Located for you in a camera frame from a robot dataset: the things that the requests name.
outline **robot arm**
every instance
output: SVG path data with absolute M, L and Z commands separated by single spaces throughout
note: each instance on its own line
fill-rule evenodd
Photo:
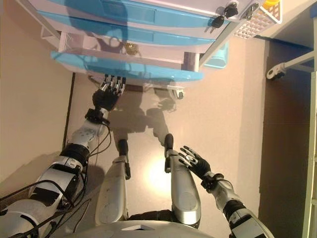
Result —
M 84 124 L 73 133 L 59 159 L 40 176 L 28 199 L 18 200 L 1 211 L 0 237 L 43 237 L 54 217 L 79 205 L 87 182 L 84 171 L 88 159 L 96 150 L 97 138 L 109 125 L 108 111 L 113 109 L 124 87 L 125 78 L 114 80 L 114 76 L 108 79 L 106 75 L 93 95 L 95 108 L 88 110 Z M 51 225 L 51 231 L 56 229 L 54 223 Z
M 216 200 L 217 208 L 226 217 L 230 238 L 274 238 L 269 229 L 245 207 L 232 184 L 222 174 L 211 172 L 209 163 L 191 148 L 184 146 L 180 159 L 190 171 L 202 179 L 201 185 Z

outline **plastic basket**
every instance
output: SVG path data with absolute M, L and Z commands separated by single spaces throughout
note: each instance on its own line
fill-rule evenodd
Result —
M 254 13 L 251 20 L 244 23 L 234 35 L 243 39 L 248 39 L 258 35 L 274 24 L 281 23 L 282 0 L 275 6 L 271 6 L 268 10 L 260 6 L 259 10 Z

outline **robot wrist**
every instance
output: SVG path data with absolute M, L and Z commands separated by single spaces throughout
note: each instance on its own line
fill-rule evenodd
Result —
M 212 193 L 218 183 L 218 180 L 223 178 L 224 176 L 222 174 L 215 174 L 213 176 L 205 175 L 201 185 L 204 187 L 204 189 L 206 189 L 207 193 Z

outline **yellow object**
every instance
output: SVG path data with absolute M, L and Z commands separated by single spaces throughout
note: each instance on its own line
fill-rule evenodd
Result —
M 279 1 L 280 0 L 266 0 L 263 4 L 263 7 L 268 10 L 271 6 L 278 4 Z

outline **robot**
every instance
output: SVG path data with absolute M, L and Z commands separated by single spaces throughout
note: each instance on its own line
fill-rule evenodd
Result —
M 89 109 L 84 124 L 75 131 L 54 162 L 31 188 L 28 199 L 18 200 L 0 212 L 2 238 L 48 238 L 59 227 L 63 216 L 73 212 L 85 195 L 89 157 L 110 135 L 108 113 L 125 88 L 125 78 L 105 75 L 93 94 L 95 108 Z M 97 146 L 106 129 L 107 136 Z M 193 149 L 173 150 L 173 136 L 164 141 L 165 172 L 171 173 L 172 209 L 128 216 L 125 181 L 130 179 L 128 144 L 118 142 L 119 156 L 105 175 L 98 197 L 96 227 L 70 238 L 211 238 L 197 228 L 201 204 L 192 174 L 198 176 L 216 200 L 231 229 L 230 238 L 273 238 L 269 229 L 248 210 L 222 174 L 211 171 L 209 163 Z

